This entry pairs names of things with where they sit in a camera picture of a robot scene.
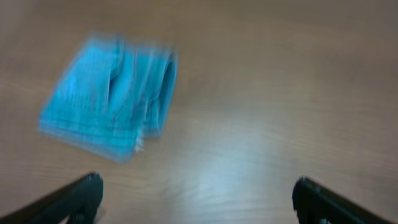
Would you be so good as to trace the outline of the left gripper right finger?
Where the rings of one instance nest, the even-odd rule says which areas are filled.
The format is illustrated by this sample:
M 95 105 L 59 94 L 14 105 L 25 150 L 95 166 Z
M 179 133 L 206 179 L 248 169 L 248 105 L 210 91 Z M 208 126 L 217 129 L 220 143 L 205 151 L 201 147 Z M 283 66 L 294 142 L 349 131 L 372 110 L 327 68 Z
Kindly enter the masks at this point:
M 392 224 L 308 177 L 296 181 L 292 203 L 300 224 Z

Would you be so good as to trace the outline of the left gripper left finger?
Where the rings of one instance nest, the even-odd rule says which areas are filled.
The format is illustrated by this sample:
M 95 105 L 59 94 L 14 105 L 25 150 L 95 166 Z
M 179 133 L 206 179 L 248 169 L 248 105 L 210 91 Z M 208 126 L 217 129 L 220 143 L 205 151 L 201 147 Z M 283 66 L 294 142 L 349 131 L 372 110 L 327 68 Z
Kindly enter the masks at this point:
M 97 172 L 48 194 L 39 200 L 1 217 L 1 223 L 93 224 L 103 199 L 104 183 Z

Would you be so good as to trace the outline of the light blue denim jeans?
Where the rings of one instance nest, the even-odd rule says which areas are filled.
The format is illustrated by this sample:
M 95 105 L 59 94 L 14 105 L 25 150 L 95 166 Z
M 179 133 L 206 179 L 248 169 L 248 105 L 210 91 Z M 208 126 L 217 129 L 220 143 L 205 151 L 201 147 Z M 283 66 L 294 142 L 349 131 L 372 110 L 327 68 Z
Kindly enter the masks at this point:
M 155 44 L 93 35 L 44 104 L 38 129 L 115 162 L 128 161 L 165 124 L 178 55 Z

